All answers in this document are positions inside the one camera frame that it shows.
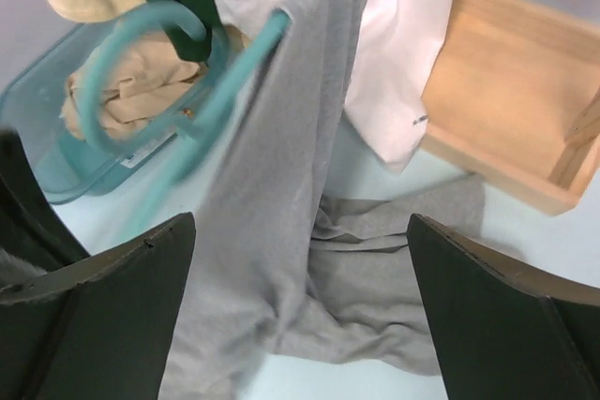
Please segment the teal hanger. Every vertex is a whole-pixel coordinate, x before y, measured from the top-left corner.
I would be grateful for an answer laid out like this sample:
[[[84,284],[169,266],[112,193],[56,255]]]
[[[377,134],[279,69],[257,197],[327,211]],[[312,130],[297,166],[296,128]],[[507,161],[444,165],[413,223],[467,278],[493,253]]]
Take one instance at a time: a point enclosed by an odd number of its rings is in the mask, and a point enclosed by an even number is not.
[[[107,35],[82,78],[80,124],[84,139],[102,152],[130,156],[154,139],[171,135],[179,138],[166,168],[137,206],[133,218],[121,228],[121,238],[144,231],[173,186],[203,164],[240,109],[236,100],[239,91],[283,39],[290,22],[285,12],[274,11],[254,41],[233,61],[228,59],[227,46],[216,47],[217,61],[208,75],[126,141],[114,141],[98,119],[100,90],[121,53],[145,32],[175,26],[189,37],[201,39],[207,31],[187,7],[172,0],[153,0],[128,12]]]

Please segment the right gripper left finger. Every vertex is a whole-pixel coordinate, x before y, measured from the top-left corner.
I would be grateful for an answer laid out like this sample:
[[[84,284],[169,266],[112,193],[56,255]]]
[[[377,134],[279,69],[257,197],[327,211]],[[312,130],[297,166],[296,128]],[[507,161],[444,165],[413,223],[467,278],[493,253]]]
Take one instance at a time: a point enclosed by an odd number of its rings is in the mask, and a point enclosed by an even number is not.
[[[4,399],[155,399],[195,243],[192,214],[1,289]]]

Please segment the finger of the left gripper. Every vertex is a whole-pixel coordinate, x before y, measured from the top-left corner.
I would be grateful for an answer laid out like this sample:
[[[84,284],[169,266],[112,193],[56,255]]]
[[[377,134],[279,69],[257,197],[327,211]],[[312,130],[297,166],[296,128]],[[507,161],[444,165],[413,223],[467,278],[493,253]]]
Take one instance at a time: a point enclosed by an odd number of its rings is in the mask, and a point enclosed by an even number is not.
[[[47,202],[17,131],[1,131],[1,247],[44,269],[89,257]]]

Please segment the grey t-shirt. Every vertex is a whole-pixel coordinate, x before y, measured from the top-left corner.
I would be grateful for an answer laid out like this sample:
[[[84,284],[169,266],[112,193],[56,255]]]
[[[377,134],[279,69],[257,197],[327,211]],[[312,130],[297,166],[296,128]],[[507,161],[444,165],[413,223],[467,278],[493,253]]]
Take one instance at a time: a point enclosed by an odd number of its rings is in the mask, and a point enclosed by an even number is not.
[[[234,399],[266,352],[440,372],[407,228],[482,224],[475,175],[396,200],[323,193],[367,0],[282,0],[290,25],[196,215],[162,399]]]

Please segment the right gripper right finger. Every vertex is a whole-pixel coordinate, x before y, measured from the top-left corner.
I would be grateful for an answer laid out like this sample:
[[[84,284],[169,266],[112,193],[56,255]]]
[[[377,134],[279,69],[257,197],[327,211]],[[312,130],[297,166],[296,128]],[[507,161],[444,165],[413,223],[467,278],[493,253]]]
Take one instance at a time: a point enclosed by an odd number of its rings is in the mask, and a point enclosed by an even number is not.
[[[424,215],[412,215],[408,242],[449,398],[598,398],[597,288]]]

